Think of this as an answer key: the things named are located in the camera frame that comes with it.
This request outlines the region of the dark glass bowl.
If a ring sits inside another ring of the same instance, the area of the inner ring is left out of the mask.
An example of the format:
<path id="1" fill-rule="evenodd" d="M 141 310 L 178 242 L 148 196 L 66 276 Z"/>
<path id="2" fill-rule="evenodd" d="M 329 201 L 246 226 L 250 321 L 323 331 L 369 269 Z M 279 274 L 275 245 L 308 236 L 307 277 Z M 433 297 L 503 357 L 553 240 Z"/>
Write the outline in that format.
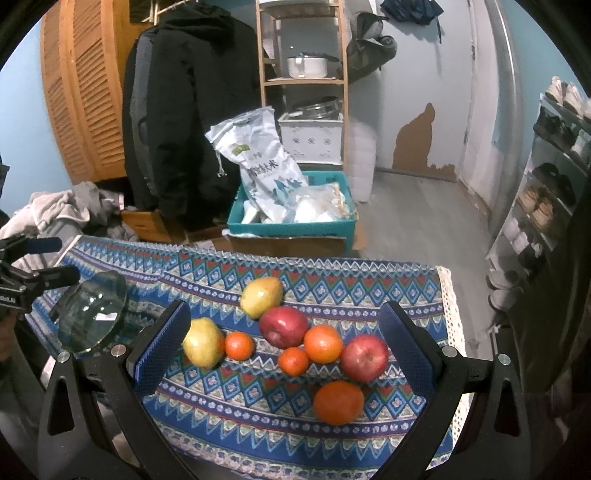
<path id="1" fill-rule="evenodd" d="M 115 272 L 99 272 L 69 287 L 50 310 L 61 348 L 81 355 L 98 351 L 121 330 L 127 283 Z"/>

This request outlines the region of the red apple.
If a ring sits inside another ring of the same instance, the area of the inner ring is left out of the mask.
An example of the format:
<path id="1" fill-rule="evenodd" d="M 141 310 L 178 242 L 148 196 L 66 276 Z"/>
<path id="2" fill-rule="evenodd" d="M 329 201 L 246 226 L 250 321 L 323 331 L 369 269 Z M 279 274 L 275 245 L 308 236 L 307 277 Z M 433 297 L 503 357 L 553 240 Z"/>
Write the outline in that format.
<path id="1" fill-rule="evenodd" d="M 356 336 L 342 349 L 342 373 L 359 383 L 379 378 L 388 366 L 389 348 L 377 335 Z"/>
<path id="2" fill-rule="evenodd" d="M 297 347 L 308 331 L 308 317 L 290 306 L 273 307 L 259 318 L 259 330 L 273 347 Z"/>

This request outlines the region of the small orange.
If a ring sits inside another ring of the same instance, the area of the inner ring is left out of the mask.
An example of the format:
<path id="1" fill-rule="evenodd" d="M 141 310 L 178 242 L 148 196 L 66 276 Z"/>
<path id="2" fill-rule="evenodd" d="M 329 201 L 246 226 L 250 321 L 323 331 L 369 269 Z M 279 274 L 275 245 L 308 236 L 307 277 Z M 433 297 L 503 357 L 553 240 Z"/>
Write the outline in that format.
<path id="1" fill-rule="evenodd" d="M 277 365 L 284 374 L 297 377 L 304 375 L 310 367 L 310 359 L 308 359 L 307 353 L 301 348 L 290 347 L 283 350 L 277 358 Z"/>
<path id="2" fill-rule="evenodd" d="M 252 337 L 243 332 L 230 332 L 225 336 L 225 353 L 235 361 L 249 360 L 256 349 Z"/>

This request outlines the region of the large orange front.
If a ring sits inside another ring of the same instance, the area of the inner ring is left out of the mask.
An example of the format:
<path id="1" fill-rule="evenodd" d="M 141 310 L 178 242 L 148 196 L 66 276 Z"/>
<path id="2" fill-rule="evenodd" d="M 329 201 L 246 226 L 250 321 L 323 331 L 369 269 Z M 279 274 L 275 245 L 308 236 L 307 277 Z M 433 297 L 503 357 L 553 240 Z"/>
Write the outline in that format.
<path id="1" fill-rule="evenodd" d="M 325 384 L 315 393 L 315 415 L 332 426 L 349 424 L 358 418 L 363 411 L 365 397 L 359 386 L 344 380 Z"/>

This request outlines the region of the medium orange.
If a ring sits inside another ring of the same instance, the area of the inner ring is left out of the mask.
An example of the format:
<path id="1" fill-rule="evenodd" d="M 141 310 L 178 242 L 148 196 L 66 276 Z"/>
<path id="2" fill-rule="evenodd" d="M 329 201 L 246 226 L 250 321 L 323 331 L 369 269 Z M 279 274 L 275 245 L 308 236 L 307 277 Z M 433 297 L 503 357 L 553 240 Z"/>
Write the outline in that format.
<path id="1" fill-rule="evenodd" d="M 315 325 L 304 334 L 304 352 L 315 363 L 329 364 L 339 360 L 343 347 L 341 335 L 331 325 Z"/>

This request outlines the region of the yellow pear back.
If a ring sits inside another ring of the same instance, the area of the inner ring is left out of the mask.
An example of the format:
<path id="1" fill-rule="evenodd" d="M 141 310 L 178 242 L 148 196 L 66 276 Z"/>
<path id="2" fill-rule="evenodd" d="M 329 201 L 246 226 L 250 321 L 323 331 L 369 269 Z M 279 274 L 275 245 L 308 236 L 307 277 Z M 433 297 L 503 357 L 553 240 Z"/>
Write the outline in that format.
<path id="1" fill-rule="evenodd" d="M 240 308 L 252 319 L 259 319 L 267 310 L 280 306 L 283 301 L 283 283 L 270 276 L 252 280 L 240 297 Z"/>

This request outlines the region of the pile of grey clothes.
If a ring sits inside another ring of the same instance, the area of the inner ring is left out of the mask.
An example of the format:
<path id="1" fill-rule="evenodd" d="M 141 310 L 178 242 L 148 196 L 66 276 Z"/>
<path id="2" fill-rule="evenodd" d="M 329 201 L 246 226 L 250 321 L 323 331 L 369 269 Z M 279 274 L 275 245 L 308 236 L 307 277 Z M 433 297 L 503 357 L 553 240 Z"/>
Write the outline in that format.
<path id="1" fill-rule="evenodd" d="M 2 223 L 1 237 L 23 234 L 29 238 L 59 238 L 60 250 L 27 254 L 12 263 L 26 272 L 41 270 L 54 266 L 69 244 L 83 234 L 136 241 L 138 236 L 122 220 L 123 209 L 121 193 L 100 189 L 88 181 L 61 192 L 35 192 L 27 205 Z"/>

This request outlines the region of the teal plastic crate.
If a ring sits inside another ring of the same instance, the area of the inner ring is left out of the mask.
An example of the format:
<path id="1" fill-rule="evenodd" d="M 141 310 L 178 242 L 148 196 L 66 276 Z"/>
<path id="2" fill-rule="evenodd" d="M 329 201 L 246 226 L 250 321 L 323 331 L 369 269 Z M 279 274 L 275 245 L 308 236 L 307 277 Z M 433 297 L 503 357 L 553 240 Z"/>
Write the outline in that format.
<path id="1" fill-rule="evenodd" d="M 283 222 L 270 220 L 256 209 L 252 222 L 244 222 L 246 207 L 252 207 L 242 186 L 228 217 L 228 229 L 235 236 L 254 237 L 336 237 L 346 240 L 346 248 L 353 246 L 356 204 L 349 181 L 341 171 L 304 171 L 308 187 L 301 187 L 291 198 L 287 217 Z"/>

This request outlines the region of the clear plastic bag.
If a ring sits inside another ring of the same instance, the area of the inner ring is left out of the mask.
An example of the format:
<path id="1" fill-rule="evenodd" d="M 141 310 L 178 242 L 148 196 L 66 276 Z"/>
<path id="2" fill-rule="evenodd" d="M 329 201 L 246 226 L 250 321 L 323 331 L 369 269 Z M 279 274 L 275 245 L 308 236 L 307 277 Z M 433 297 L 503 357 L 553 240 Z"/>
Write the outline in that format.
<path id="1" fill-rule="evenodd" d="M 284 222 L 329 223 L 353 220 L 358 216 L 353 200 L 346 199 L 336 182 L 297 188 L 290 193 Z"/>

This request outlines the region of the wooden louvered door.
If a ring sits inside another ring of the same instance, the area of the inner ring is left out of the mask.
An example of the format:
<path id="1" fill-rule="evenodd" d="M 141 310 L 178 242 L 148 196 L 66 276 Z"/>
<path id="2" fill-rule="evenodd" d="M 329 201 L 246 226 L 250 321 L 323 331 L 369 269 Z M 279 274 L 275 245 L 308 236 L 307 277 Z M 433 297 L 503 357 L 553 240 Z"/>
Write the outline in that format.
<path id="1" fill-rule="evenodd" d="M 147 27 L 121 0 L 58 1 L 43 16 L 41 75 L 52 131 L 73 183 L 126 176 L 122 85 Z"/>

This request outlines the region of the white rice bag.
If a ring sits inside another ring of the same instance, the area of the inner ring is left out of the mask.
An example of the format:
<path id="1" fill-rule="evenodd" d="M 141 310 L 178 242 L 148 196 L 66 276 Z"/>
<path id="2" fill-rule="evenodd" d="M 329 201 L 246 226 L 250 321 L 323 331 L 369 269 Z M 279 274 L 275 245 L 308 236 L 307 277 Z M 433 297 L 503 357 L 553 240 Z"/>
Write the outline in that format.
<path id="1" fill-rule="evenodd" d="M 205 137 L 217 154 L 239 167 L 247 197 L 267 218 L 273 223 L 293 219 L 293 193 L 308 181 L 280 142 L 273 108 L 224 120 L 211 126 Z"/>

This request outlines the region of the black hanging jacket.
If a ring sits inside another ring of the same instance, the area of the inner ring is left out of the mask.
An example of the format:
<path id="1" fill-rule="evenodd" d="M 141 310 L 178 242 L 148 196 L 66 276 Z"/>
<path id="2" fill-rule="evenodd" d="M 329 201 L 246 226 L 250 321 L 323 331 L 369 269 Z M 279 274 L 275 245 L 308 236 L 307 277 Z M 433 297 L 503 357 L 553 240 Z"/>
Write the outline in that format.
<path id="1" fill-rule="evenodd" d="M 259 105 L 252 27 L 204 1 L 161 14 L 135 40 L 125 65 L 124 165 L 136 207 L 187 232 L 226 219 L 239 168 L 206 133 Z"/>

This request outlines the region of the metal steamer pot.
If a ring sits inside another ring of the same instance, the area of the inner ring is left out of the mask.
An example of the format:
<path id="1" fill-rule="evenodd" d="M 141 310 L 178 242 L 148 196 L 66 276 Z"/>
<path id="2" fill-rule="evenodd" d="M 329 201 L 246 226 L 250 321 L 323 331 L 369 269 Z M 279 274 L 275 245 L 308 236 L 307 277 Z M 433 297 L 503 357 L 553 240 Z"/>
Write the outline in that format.
<path id="1" fill-rule="evenodd" d="M 290 119 L 337 120 L 341 113 L 342 101 L 335 96 L 324 96 L 294 104 L 287 114 Z"/>

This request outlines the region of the grey hanging bag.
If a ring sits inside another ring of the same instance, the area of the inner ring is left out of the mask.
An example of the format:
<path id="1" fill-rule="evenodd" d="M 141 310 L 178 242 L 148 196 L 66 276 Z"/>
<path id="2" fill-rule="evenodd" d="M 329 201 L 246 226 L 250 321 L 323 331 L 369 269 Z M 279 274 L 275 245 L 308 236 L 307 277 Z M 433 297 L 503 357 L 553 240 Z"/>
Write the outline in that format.
<path id="1" fill-rule="evenodd" d="M 350 84 L 362 80 L 394 59 L 398 44 L 386 35 L 385 17 L 368 11 L 359 11 L 351 20 L 352 38 L 346 47 L 346 70 Z"/>

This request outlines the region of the wooden shelf rack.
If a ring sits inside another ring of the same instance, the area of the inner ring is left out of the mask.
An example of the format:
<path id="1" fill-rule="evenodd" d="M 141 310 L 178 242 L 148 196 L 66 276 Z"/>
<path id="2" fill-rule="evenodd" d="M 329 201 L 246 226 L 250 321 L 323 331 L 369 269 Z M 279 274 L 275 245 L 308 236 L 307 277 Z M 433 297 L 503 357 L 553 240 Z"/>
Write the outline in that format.
<path id="1" fill-rule="evenodd" d="M 277 108 L 276 122 L 290 113 L 294 104 L 335 96 L 342 107 L 342 165 L 298 163 L 308 169 L 342 170 L 346 164 L 346 134 L 349 127 L 349 80 L 346 70 L 346 15 L 342 1 L 256 1 L 256 36 L 259 49 L 259 83 L 263 106 Z M 301 52 L 325 53 L 339 58 L 325 79 L 293 79 L 287 73 L 287 58 Z"/>

